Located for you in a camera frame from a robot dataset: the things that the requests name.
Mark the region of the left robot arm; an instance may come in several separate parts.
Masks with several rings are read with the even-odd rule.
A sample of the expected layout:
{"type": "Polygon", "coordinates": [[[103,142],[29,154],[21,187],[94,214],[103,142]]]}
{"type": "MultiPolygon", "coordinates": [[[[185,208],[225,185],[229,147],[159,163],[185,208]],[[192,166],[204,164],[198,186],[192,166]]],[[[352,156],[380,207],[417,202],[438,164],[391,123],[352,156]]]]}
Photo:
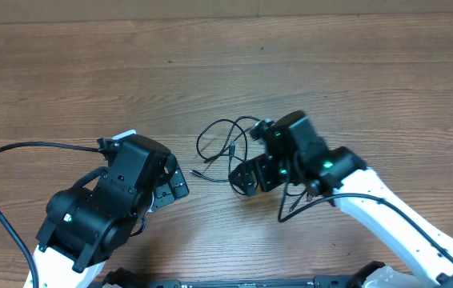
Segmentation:
{"type": "Polygon", "coordinates": [[[106,261],[144,228],[146,214],[188,195],[176,157],[133,130],[100,138],[108,162],[56,193],[36,235],[27,287],[88,287],[106,261]]]}

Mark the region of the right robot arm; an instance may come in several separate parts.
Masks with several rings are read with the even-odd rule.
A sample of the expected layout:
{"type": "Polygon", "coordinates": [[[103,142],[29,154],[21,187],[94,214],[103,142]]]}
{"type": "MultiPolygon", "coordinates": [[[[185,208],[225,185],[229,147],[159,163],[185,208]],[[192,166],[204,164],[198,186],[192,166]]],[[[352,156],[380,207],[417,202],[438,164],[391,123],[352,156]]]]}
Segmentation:
{"type": "Polygon", "coordinates": [[[310,202],[279,213],[279,222],[327,202],[365,226],[421,286],[453,287],[453,238],[394,194],[354,152],[345,146],[329,149],[303,111],[276,122],[257,119],[241,135],[261,142],[265,151],[230,170],[228,180],[238,194],[251,197],[256,190],[302,185],[298,196],[310,202]]]}

